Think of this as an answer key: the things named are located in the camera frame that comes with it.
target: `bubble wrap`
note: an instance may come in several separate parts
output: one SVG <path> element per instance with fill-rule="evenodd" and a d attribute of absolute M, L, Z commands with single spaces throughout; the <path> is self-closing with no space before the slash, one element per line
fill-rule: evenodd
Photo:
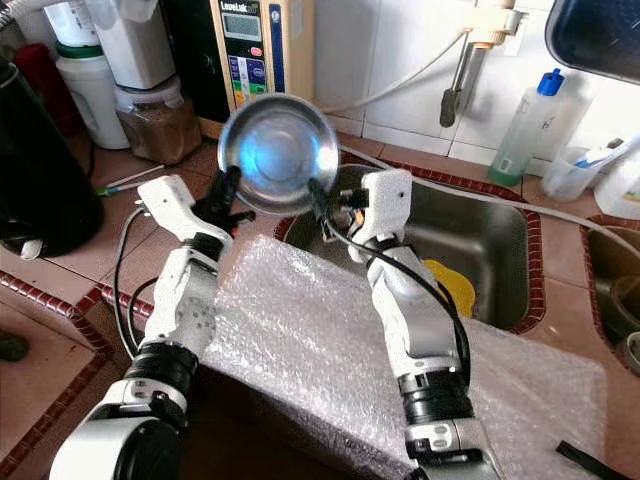
<path fill-rule="evenodd" d="M 264 393 L 308 443 L 365 477 L 397 480 L 413 468 L 364 278 L 259 236 L 221 282 L 217 308 L 205 365 Z M 554 449 L 566 440 L 602 456 L 602 368 L 473 320 L 465 325 L 470 397 L 506 478 L 593 478 Z"/>

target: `blue bottle cap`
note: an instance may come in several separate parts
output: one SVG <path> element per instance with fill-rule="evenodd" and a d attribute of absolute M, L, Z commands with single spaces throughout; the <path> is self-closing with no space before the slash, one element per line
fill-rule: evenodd
<path fill-rule="evenodd" d="M 547 97 L 553 97 L 564 82 L 564 77 L 560 75 L 560 69 L 556 68 L 553 72 L 547 72 L 542 76 L 540 85 L 538 85 L 538 93 Z"/>

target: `second sink basin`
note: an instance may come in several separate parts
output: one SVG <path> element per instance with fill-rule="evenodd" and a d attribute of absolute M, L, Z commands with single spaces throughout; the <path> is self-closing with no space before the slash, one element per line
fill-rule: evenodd
<path fill-rule="evenodd" d="M 366 173 L 362 165 L 340 169 L 333 199 L 340 190 L 357 188 Z M 351 261 L 339 242 L 325 243 L 313 215 L 298 217 L 285 242 L 336 265 L 365 274 L 365 267 Z M 413 185 L 412 211 L 405 243 L 418 256 L 434 259 L 464 275 L 476 291 L 473 317 L 501 329 L 511 329 L 527 314 L 529 274 L 527 221 L 520 211 L 461 198 Z"/>

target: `cleaning bottle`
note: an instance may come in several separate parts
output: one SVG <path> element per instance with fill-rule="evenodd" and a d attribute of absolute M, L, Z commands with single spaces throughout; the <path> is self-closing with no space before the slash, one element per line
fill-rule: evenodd
<path fill-rule="evenodd" d="M 560 69 L 545 73 L 538 88 L 527 89 L 511 120 L 491 167 L 489 178 L 505 187 L 516 185 L 536 153 L 540 137 L 549 129 L 560 102 L 555 97 L 564 82 Z"/>
<path fill-rule="evenodd" d="M 622 158 L 593 193 L 607 215 L 640 220 L 640 150 Z"/>

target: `red object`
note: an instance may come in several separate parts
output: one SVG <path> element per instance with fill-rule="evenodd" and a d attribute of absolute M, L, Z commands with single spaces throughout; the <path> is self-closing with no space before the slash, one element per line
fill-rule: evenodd
<path fill-rule="evenodd" d="M 47 47 L 41 43 L 22 47 L 16 52 L 15 64 L 41 98 L 60 133 L 70 136 L 84 130 L 82 117 L 60 72 L 49 57 Z"/>

